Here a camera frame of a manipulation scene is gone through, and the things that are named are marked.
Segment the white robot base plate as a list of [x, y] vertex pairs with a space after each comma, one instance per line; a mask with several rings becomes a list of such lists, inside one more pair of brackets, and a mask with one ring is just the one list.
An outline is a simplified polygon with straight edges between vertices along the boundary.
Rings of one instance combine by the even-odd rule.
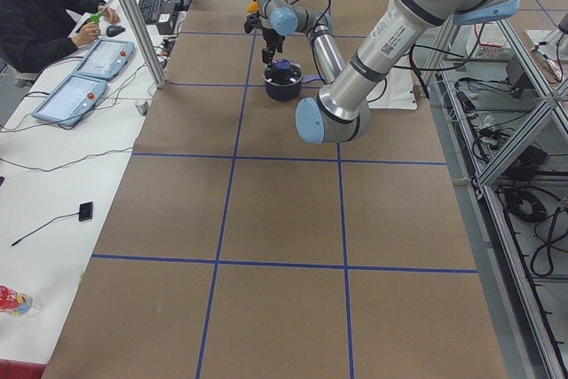
[[372, 109], [415, 110], [417, 101], [411, 72], [391, 70], [386, 79], [369, 92], [367, 103]]

